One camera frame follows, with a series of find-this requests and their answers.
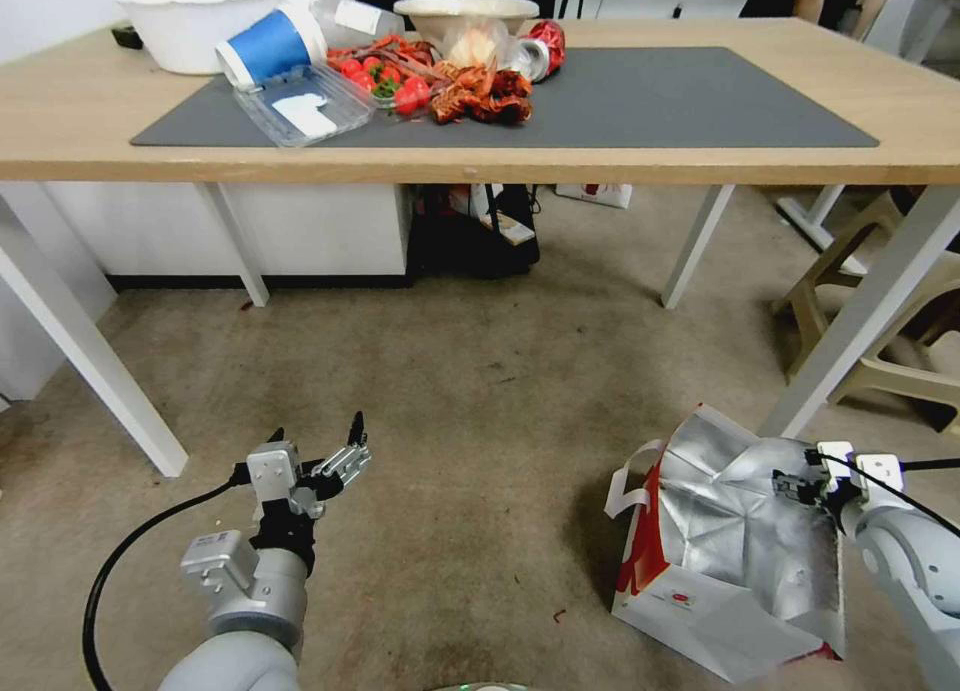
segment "red tomato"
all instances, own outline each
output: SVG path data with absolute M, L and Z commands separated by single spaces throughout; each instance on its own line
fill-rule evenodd
M 371 76 L 373 76 L 374 72 L 380 68 L 381 65 L 380 59 L 374 58 L 373 56 L 367 56 L 363 60 L 363 70 Z
M 426 106 L 430 103 L 430 86 L 427 85 L 422 76 L 411 76 L 404 81 L 403 88 L 413 94 L 418 106 Z
M 377 82 L 373 80 L 373 76 L 366 73 L 363 69 L 357 71 L 353 76 L 348 76 L 351 81 L 353 81 L 357 86 L 366 90 L 368 93 L 373 91 L 377 87 Z
M 400 72 L 392 66 L 384 66 L 383 70 L 380 72 L 380 80 L 385 81 L 387 79 L 395 81 L 398 84 L 403 83 L 403 78 L 400 76 Z
M 397 89 L 397 92 L 393 95 L 393 103 L 393 110 L 401 116 L 410 116 L 420 105 L 419 99 L 406 86 Z
M 340 73 L 347 78 L 350 78 L 358 71 L 363 71 L 363 64 L 356 59 L 347 59 L 343 62 L 343 66 L 340 67 Z

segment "tabletop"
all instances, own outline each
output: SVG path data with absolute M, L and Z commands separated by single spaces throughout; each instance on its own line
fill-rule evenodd
M 564 21 L 578 48 L 724 46 L 874 148 L 184 148 L 129 139 L 203 84 L 101 30 L 0 67 L 0 179 L 231 183 L 960 183 L 960 82 L 797 19 Z

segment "gray robot arm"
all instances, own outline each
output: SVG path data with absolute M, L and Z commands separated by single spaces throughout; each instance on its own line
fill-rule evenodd
M 208 534 L 187 548 L 180 569 L 210 601 L 212 636 L 160 691 L 299 691 L 313 524 L 370 460 L 362 423 L 358 414 L 347 445 L 325 461 L 301 464 L 289 441 L 247 457 L 260 531 L 250 540 L 239 531 Z
M 849 443 L 829 442 L 817 444 L 808 460 L 810 478 L 775 472 L 775 490 L 835 517 L 906 624 L 931 691 L 960 688 L 960 538 L 859 472 L 902 493 L 895 455 L 858 454 Z

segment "chair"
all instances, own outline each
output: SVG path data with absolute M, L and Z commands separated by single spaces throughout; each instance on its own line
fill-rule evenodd
M 859 276 L 841 270 L 844 260 L 875 229 L 892 233 L 900 215 L 888 193 L 864 210 L 837 236 L 790 293 L 774 308 L 780 313 L 790 308 L 800 329 L 801 350 L 788 371 L 796 373 L 816 345 L 829 322 L 816 295 L 817 286 L 838 284 L 856 287 Z M 830 395 L 837 403 L 862 389 L 879 389 L 910 398 L 950 406 L 957 413 L 942 433 L 960 434 L 960 379 L 929 368 L 898 363 L 885 356 L 897 337 L 912 338 L 914 347 L 924 354 L 948 331 L 960 331 L 960 255 L 945 252 L 917 285 L 894 320 L 880 333 L 857 360 L 843 381 Z
M 817 286 L 832 284 L 856 288 L 863 277 L 844 271 L 844 261 L 878 228 L 892 236 L 900 219 L 900 212 L 890 195 L 883 194 L 834 237 L 790 292 L 773 305 L 774 316 L 792 311 L 800 330 L 800 351 L 787 370 L 788 378 L 797 373 L 830 325 L 817 299 Z

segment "gray mat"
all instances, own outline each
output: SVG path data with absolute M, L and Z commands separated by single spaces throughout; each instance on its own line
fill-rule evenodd
M 377 114 L 334 147 L 836 148 L 878 145 L 726 48 L 571 49 L 519 127 Z M 140 146 L 272 146 L 222 76 L 136 136 Z

